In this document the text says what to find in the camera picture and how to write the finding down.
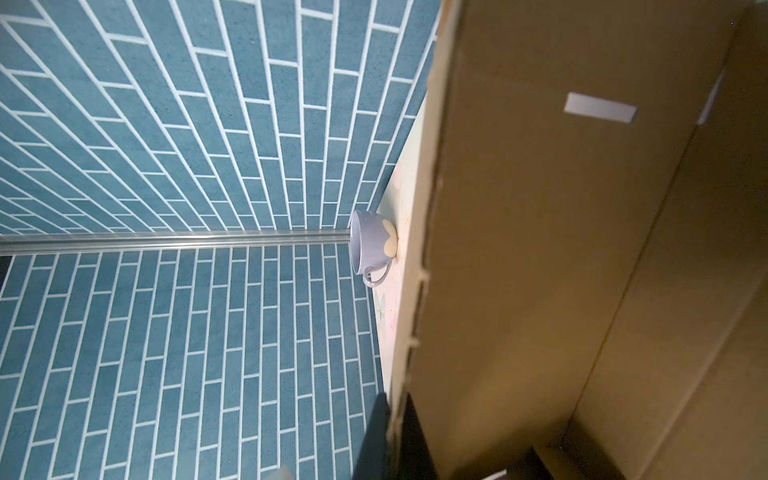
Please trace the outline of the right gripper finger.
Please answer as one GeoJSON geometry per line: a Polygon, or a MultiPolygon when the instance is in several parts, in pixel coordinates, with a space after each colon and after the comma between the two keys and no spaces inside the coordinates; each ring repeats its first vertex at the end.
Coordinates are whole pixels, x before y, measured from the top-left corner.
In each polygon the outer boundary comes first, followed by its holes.
{"type": "Polygon", "coordinates": [[[411,399],[407,397],[402,425],[399,463],[392,463],[386,428],[390,409],[386,395],[376,396],[371,418],[355,460],[352,479],[437,479],[437,471],[411,399]]]}

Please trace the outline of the brown cardboard paper box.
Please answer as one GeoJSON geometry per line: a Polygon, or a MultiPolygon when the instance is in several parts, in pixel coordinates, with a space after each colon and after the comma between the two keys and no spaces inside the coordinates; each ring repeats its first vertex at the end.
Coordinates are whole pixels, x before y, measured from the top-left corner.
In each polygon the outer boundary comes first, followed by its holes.
{"type": "Polygon", "coordinates": [[[767,5],[448,1],[403,479],[767,475],[767,5]]]}

